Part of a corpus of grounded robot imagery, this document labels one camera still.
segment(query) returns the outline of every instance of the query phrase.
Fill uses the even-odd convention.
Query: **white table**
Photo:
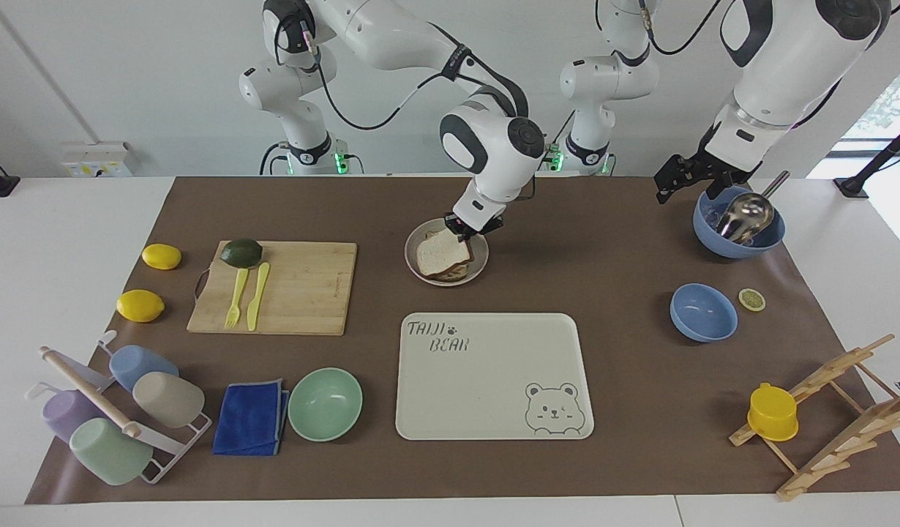
[[[791,504],[774,495],[735,495],[20,507],[51,440],[40,421],[42,401],[28,403],[23,394],[36,381],[65,387],[36,350],[48,344],[78,360],[91,356],[172,183],[27,179],[0,200],[0,525],[113,518],[144,527],[146,507],[167,523],[205,518],[226,526],[900,525],[900,493],[811,493]],[[868,363],[893,383],[900,380],[900,243],[868,201],[824,193],[831,185],[792,180],[782,187],[774,201],[789,225],[785,243],[845,347],[897,334]],[[900,428],[896,435],[900,443]]]

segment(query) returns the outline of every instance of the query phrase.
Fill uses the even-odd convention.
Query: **bear drawing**
[[[560,388],[541,388],[541,384],[532,383],[525,388],[525,395],[525,421],[534,435],[580,436],[586,417],[577,403],[576,386],[564,383]]]

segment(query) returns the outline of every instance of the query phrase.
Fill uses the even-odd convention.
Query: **white tray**
[[[394,427],[412,441],[587,438],[577,325],[560,313],[409,315]]]

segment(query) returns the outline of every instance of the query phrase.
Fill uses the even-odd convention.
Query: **lime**
[[[180,250],[169,244],[150,244],[141,251],[141,259],[145,261],[145,264],[162,271],[179,266],[182,257]]]
[[[225,244],[219,259],[232,267],[248,269],[262,261],[262,246],[249,238],[235,240]]]
[[[151,291],[135,289],[119,297],[116,310],[130,321],[153,321],[163,313],[163,300]]]
[[[754,289],[744,289],[740,291],[740,303],[747,310],[758,313],[765,309],[765,297],[759,291]]]

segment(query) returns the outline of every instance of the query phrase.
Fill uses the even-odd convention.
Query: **avocado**
[[[262,261],[262,246],[249,238],[233,240],[225,244],[219,259],[239,269],[254,267]]]

